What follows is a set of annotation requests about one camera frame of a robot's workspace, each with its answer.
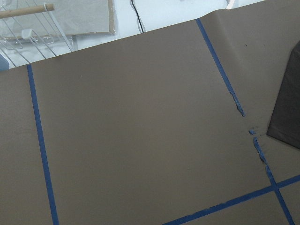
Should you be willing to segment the dark brown t-shirt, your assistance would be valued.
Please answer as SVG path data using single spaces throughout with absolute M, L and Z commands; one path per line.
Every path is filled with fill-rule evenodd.
M 267 135 L 300 148 L 300 44 L 292 49 Z

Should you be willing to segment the brown paper table cover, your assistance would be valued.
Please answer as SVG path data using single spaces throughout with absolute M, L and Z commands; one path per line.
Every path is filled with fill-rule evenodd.
M 1 72 L 1 224 L 299 224 L 267 135 L 299 41 L 266 0 Z

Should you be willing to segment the grey cardboard sheet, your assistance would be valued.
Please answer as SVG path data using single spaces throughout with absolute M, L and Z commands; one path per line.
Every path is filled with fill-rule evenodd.
M 114 6 L 112 0 L 14 0 L 11 8 L 53 4 L 54 17 L 66 35 L 115 33 Z M 39 35 L 56 35 L 58 30 L 47 13 L 18 16 L 14 28 L 33 29 Z

